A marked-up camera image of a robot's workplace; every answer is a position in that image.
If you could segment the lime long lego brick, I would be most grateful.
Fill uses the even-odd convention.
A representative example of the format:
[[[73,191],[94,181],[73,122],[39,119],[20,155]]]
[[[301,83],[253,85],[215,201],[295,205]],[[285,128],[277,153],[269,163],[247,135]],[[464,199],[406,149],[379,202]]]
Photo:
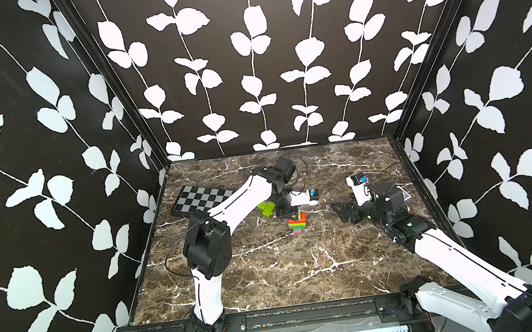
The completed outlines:
[[[259,204],[259,206],[257,207],[258,210],[261,211],[262,215],[265,216],[265,217],[271,217],[272,216],[272,213],[275,211],[275,203],[274,202],[270,202],[270,201],[264,201],[262,203]]]

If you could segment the red long lego brick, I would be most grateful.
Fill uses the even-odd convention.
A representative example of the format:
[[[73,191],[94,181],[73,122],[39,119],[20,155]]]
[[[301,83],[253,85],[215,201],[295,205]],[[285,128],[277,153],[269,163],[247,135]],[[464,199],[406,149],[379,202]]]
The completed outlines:
[[[299,211],[297,214],[294,214],[289,220],[288,220],[288,227],[290,226],[298,226],[298,225],[307,225],[307,217],[305,212]]]

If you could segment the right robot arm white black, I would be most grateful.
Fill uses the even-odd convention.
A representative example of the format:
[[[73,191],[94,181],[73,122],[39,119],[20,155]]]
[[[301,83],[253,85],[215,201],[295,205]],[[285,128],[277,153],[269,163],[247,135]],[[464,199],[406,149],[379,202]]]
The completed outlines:
[[[532,284],[487,263],[411,213],[396,185],[369,187],[362,178],[350,180],[349,186],[354,200],[332,206],[340,220],[371,221],[394,243],[429,260],[472,292],[466,296],[418,276],[403,287],[401,307],[407,315],[436,313],[474,332],[532,332]]]

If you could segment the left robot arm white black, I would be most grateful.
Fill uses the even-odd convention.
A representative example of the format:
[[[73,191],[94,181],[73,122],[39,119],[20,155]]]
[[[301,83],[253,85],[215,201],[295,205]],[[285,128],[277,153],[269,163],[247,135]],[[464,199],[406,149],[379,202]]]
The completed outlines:
[[[208,212],[195,211],[185,233],[183,253],[194,278],[192,319],[215,332],[225,319],[221,299],[223,272],[232,258],[231,237],[239,224],[261,203],[274,204],[279,218],[299,212],[288,182],[296,171],[292,160],[280,157],[274,166],[255,167],[246,182]]]

